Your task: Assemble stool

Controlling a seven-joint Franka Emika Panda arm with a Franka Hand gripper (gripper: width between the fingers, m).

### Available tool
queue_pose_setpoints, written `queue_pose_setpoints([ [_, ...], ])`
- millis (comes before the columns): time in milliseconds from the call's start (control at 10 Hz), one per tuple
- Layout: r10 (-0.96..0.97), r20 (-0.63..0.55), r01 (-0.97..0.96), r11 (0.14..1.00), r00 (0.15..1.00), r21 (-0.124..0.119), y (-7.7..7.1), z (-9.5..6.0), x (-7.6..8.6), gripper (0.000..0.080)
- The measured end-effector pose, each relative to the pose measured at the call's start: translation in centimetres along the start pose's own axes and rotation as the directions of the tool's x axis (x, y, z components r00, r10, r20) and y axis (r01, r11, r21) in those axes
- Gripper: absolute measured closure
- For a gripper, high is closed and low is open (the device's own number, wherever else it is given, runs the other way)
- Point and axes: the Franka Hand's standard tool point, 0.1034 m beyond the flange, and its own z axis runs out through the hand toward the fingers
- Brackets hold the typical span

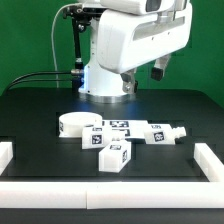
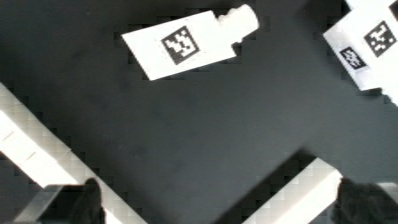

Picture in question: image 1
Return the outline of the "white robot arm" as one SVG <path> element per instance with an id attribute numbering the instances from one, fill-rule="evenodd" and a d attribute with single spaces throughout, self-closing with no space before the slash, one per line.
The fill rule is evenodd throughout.
<path id="1" fill-rule="evenodd" d="M 192 22 L 190 0 L 78 0 L 92 16 L 90 61 L 80 96 L 122 102 L 137 90 L 138 67 L 153 62 L 161 80 L 171 54 L 186 46 Z"/>

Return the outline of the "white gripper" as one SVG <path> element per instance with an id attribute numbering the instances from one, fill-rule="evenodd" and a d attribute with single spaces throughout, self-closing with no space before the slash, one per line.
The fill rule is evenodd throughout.
<path id="1" fill-rule="evenodd" d="M 160 81 L 171 58 L 170 53 L 186 46 L 191 21 L 191 3 L 182 11 L 145 15 L 106 8 L 98 27 L 98 63 L 108 71 L 122 73 L 123 91 L 135 94 L 138 82 L 133 68 L 158 58 L 151 69 L 151 78 Z"/>

